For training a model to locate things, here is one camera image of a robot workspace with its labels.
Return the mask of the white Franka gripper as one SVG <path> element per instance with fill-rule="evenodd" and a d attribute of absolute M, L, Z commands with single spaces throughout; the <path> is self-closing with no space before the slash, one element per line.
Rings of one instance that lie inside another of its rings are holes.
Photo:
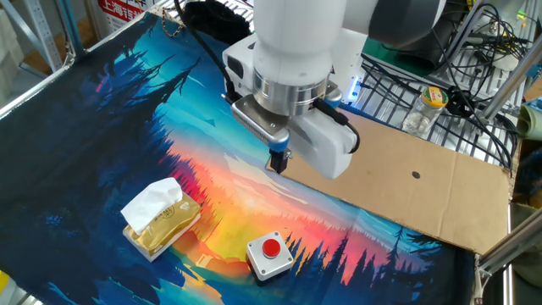
<path fill-rule="evenodd" d="M 327 75 L 308 84 L 274 81 L 256 66 L 263 51 L 253 34 L 222 53 L 234 118 L 268 147 L 274 172 L 285 171 L 296 153 L 323 177 L 337 178 L 358 149 L 357 130 L 325 100 L 338 88 Z"/>

